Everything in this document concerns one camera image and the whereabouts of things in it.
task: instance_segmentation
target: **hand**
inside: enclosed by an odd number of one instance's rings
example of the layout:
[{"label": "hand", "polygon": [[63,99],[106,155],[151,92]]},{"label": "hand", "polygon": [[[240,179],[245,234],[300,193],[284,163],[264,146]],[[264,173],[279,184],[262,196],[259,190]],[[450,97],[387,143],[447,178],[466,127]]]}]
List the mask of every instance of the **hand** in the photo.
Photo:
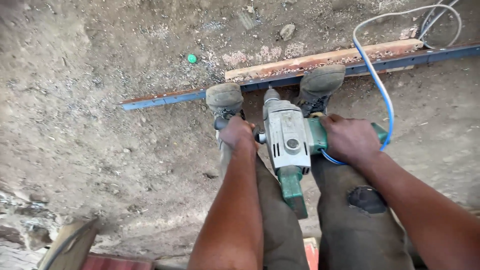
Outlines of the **hand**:
[{"label": "hand", "polygon": [[228,121],[228,125],[220,131],[220,139],[232,149],[235,149],[241,140],[249,141],[257,148],[252,134],[254,127],[254,124],[248,123],[240,116],[233,116]]},{"label": "hand", "polygon": [[380,140],[366,119],[345,119],[331,114],[320,119],[327,131],[327,154],[350,166],[369,162],[380,152]]}]

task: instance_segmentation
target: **green bottle cap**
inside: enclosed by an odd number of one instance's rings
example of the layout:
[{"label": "green bottle cap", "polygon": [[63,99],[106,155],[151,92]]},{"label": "green bottle cap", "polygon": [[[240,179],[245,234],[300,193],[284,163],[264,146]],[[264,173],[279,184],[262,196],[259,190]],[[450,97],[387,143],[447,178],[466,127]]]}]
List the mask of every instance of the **green bottle cap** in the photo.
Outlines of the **green bottle cap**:
[{"label": "green bottle cap", "polygon": [[197,57],[194,56],[193,54],[189,54],[188,57],[187,57],[187,59],[188,59],[188,62],[190,62],[190,63],[192,63],[192,64],[197,63]]}]

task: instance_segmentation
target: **concrete floor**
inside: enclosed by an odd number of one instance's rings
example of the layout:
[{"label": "concrete floor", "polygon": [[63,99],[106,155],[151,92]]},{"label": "concrete floor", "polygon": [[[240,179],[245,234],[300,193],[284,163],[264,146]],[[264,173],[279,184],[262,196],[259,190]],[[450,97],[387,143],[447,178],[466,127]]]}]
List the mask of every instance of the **concrete floor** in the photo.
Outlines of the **concrete floor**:
[{"label": "concrete floor", "polygon": [[[93,251],[189,254],[221,184],[212,117],[203,100],[127,112],[115,104],[221,82],[233,68],[349,48],[358,22],[427,2],[434,1],[0,1],[0,225],[22,235],[45,228],[54,239],[72,218],[97,216]],[[467,26],[459,42],[478,40],[478,5],[456,8]],[[246,30],[241,12],[260,23]],[[277,33],[289,23],[297,29],[283,41]],[[444,18],[429,40],[447,43],[454,23]],[[418,24],[377,22],[361,41],[397,40]],[[480,207],[478,70],[471,58],[382,75],[396,110],[387,153],[471,207]],[[254,123],[261,95],[245,94]],[[329,112],[386,124],[369,77],[347,79]],[[320,193],[311,178],[302,188],[310,214],[302,229],[319,234]]]}]

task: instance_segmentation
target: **metal angle bar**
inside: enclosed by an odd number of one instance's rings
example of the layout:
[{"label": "metal angle bar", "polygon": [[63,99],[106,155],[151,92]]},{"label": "metal angle bar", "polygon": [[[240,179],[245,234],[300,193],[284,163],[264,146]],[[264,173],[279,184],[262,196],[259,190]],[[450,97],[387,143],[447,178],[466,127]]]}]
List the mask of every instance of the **metal angle bar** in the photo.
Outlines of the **metal angle bar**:
[{"label": "metal angle bar", "polygon": [[[436,61],[442,61],[452,58],[461,58],[480,55],[480,42],[450,46],[441,49],[422,50],[400,56],[392,56],[376,59],[372,62],[377,72],[385,70],[407,67],[416,64],[426,64]],[[355,62],[346,64],[346,75],[355,75],[368,72],[365,62]],[[287,74],[269,76],[266,78],[255,78],[251,80],[237,82],[243,92],[249,92],[258,89],[267,89],[272,87],[281,87],[288,85],[297,85],[308,71],[299,71]],[[124,110],[141,109],[151,106],[159,106],[170,103],[189,101],[205,98],[205,91],[208,87],[199,87],[191,90],[169,92],[153,96],[134,98],[120,102]]]}]

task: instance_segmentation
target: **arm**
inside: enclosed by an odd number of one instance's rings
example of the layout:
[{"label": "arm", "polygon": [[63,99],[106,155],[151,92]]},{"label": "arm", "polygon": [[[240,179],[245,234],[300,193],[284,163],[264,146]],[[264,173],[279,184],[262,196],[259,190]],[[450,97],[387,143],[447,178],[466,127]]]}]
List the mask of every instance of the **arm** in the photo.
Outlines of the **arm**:
[{"label": "arm", "polygon": [[395,211],[429,269],[480,268],[480,221],[402,169],[367,120],[322,119],[328,153],[358,170]]},{"label": "arm", "polygon": [[220,138],[234,149],[232,158],[187,269],[261,269],[264,236],[252,130],[240,117],[233,117]]}]

